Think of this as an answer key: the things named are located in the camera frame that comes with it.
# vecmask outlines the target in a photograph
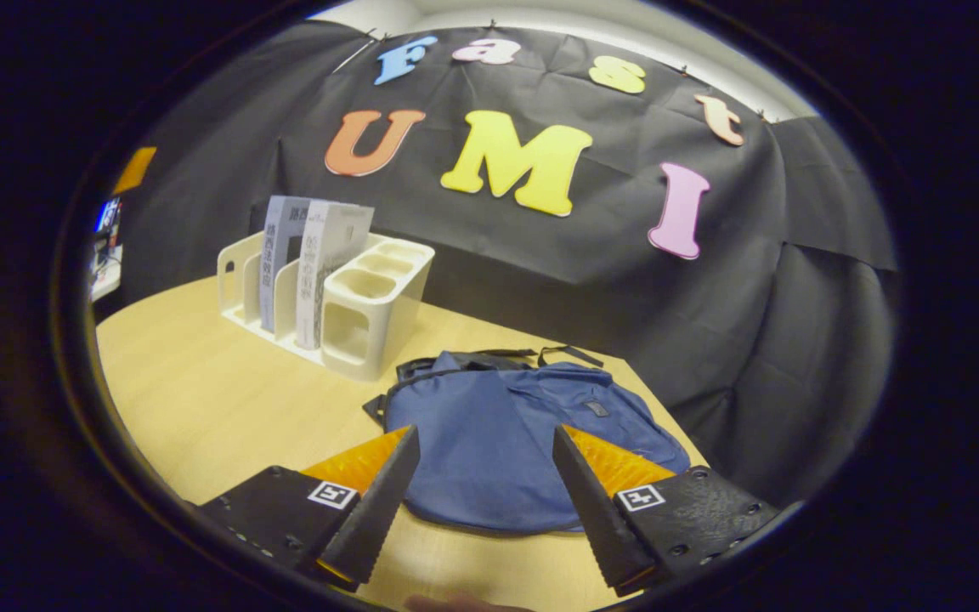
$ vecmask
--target book cover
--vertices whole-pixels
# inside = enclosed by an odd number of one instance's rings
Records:
[[[274,331],[274,278],[300,254],[310,204],[307,197],[271,196],[267,205],[259,257],[259,317],[264,330]]]
[[[302,349],[320,346],[323,281],[365,250],[373,209],[314,199],[304,225],[297,276],[297,336]]]

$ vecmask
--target black cloth backdrop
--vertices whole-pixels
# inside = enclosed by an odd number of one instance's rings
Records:
[[[378,55],[424,34],[439,41],[415,70],[374,86]],[[451,58],[487,37],[522,50],[509,65]],[[601,54],[644,67],[644,92],[592,82]],[[712,134],[695,94],[727,102],[744,146]],[[324,167],[343,115],[383,113],[359,140],[364,155],[397,109],[427,117],[387,166],[358,178]],[[554,124],[590,133],[570,216],[517,205],[525,178],[501,198],[488,185],[440,186],[471,110],[508,113],[521,143]],[[848,457],[886,380],[894,248],[833,129],[818,117],[769,124],[630,51],[518,28],[376,42],[304,22],[224,67],[139,146],[158,151],[124,195],[124,303],[213,275],[222,247],[261,229],[271,194],[373,206],[373,231],[438,251],[425,301],[625,357],[715,469],[777,504],[808,496]],[[667,189],[661,162],[710,182],[695,260],[648,243]]]

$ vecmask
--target white desk organizer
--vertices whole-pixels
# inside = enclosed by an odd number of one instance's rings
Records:
[[[369,233],[365,250],[327,276],[321,309],[321,348],[295,342],[298,261],[274,279],[274,332],[259,317],[259,257],[263,233],[218,253],[218,308],[226,319],[306,360],[359,380],[376,380],[409,340],[433,249]]]

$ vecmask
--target foam letter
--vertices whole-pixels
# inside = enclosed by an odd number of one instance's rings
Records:
[[[738,120],[738,115],[727,109],[727,104],[724,104],[723,100],[702,96],[700,93],[696,94],[694,99],[705,106],[705,123],[708,123],[708,128],[711,129],[712,133],[723,139],[723,142],[737,147],[746,142],[741,134],[735,134],[732,131],[731,121],[741,122]]]
[[[380,76],[376,78],[373,85],[380,85],[381,82],[388,82],[395,77],[402,77],[415,69],[413,62],[417,62],[425,57],[425,47],[436,42],[436,36],[419,38],[414,42],[408,42],[404,46],[396,47],[385,54],[380,54],[377,59],[382,63]]]
[[[592,63],[595,67],[588,70],[587,75],[599,85],[614,87],[627,94],[644,92],[644,69],[636,63],[613,55],[599,55]]]
[[[569,183],[580,151],[591,146],[591,135],[568,125],[551,125],[524,146],[512,125],[512,117],[492,110],[467,113],[470,135],[456,166],[440,177],[440,184],[450,190],[478,193],[482,179],[478,170],[486,163],[489,190],[501,197],[528,170],[528,183],[516,190],[520,206],[534,208],[559,217],[572,212]]]
[[[700,195],[708,190],[708,181],[687,167],[660,163],[667,175],[667,199],[659,224],[648,232],[652,247],[663,249],[683,259],[696,259],[700,247],[694,241]]]
[[[347,177],[364,177],[387,166],[399,145],[403,144],[410,127],[425,119],[425,113],[420,110],[392,111],[388,115],[392,124],[388,125],[388,131],[380,139],[380,144],[376,145],[376,150],[369,155],[354,155],[354,147],[361,140],[361,134],[365,134],[365,128],[377,119],[380,119],[380,113],[374,110],[350,112],[342,118],[342,128],[335,134],[335,139],[331,140],[326,155],[323,155],[327,170],[334,174],[345,174]]]
[[[506,65],[512,62],[513,55],[520,50],[519,42],[485,38],[471,42],[469,47],[463,47],[451,55],[452,58],[463,62],[482,62],[485,65]]]

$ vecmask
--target blue bag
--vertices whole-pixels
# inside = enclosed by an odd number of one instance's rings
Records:
[[[602,365],[574,348],[564,351]],[[602,369],[541,367],[509,356],[534,351],[440,353],[397,368],[399,382],[365,404],[386,431],[418,426],[421,461],[407,507],[421,519],[534,534],[582,530],[552,460],[559,423],[595,434],[682,473],[690,458],[656,425],[644,400]]]

